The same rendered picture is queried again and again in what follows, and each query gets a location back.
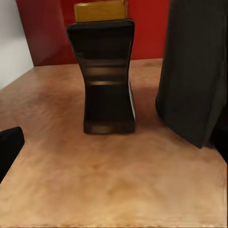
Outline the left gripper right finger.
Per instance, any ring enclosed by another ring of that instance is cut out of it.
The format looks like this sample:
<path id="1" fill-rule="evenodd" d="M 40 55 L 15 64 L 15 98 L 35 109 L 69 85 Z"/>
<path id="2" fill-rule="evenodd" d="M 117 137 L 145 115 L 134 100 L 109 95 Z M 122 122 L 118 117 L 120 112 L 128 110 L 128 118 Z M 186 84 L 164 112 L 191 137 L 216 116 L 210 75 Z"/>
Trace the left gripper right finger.
<path id="1" fill-rule="evenodd" d="M 228 128 L 218 126 L 213 137 L 213 144 L 228 164 Z"/>

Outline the bottle of coffee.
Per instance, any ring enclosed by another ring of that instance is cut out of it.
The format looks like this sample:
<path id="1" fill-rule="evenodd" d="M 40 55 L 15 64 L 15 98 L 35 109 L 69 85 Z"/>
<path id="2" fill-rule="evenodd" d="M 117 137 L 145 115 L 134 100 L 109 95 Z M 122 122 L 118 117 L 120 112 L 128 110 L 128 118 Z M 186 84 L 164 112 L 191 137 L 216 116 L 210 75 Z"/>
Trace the bottle of coffee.
<path id="1" fill-rule="evenodd" d="M 84 133 L 135 133 L 129 79 L 135 23 L 128 1 L 76 3 L 74 12 L 66 33 L 85 84 Z"/>

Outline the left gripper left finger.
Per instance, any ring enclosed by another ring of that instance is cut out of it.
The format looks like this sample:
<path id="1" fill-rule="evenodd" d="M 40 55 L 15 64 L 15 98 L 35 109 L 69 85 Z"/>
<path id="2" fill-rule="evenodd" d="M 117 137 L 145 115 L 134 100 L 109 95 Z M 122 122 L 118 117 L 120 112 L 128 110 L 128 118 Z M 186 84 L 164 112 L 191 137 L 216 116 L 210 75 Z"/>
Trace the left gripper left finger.
<path id="1" fill-rule="evenodd" d="M 20 126 L 0 132 L 0 182 L 8 173 L 24 144 L 24 134 Z"/>

